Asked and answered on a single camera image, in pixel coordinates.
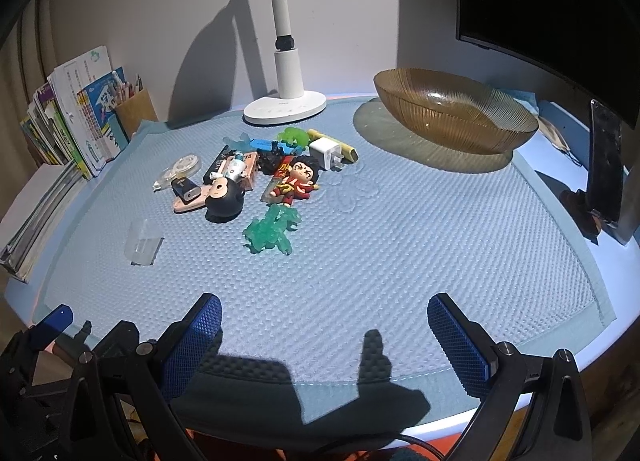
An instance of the black monitor screen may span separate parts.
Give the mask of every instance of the black monitor screen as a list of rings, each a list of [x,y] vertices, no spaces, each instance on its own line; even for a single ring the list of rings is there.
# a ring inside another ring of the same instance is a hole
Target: black monitor screen
[[[632,128],[640,110],[640,0],[458,0],[461,40],[568,80]]]

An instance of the black cable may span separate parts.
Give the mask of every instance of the black cable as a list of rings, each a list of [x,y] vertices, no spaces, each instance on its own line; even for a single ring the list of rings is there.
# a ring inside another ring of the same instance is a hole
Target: black cable
[[[393,432],[379,433],[379,434],[357,434],[357,435],[352,435],[342,439],[337,439],[332,443],[321,446],[319,449],[314,450],[312,454],[313,455],[324,454],[326,452],[329,452],[329,450],[333,450],[334,448],[338,448],[340,446],[356,443],[357,441],[366,441],[371,439],[389,439],[389,440],[399,439],[400,441],[404,441],[405,443],[408,443],[411,445],[417,445],[419,447],[422,447],[425,450],[428,450],[434,456],[436,456],[437,459],[439,460],[444,458],[444,454],[442,452],[440,452],[436,447],[427,443],[426,441],[418,439],[417,437],[407,436],[405,434],[396,434]]]

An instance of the amber glass bowl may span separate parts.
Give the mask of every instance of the amber glass bowl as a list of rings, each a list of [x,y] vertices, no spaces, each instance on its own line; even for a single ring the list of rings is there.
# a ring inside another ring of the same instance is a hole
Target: amber glass bowl
[[[511,96],[470,78],[428,69],[388,69],[374,84],[407,129],[438,145],[500,154],[524,144],[538,120]]]

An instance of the white power adapter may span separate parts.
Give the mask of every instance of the white power adapter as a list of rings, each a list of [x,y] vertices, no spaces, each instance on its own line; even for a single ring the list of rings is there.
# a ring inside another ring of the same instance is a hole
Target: white power adapter
[[[309,144],[309,154],[318,160],[324,170],[342,168],[342,148],[329,138],[318,138]]]

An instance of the correction tape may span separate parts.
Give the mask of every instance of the correction tape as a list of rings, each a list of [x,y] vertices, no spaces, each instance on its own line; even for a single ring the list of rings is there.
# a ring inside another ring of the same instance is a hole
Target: correction tape
[[[188,178],[199,170],[200,158],[195,154],[188,154],[180,158],[180,160],[175,162],[171,167],[165,168],[162,171],[162,174],[160,174],[160,177],[153,185],[154,190],[169,188],[175,178]]]

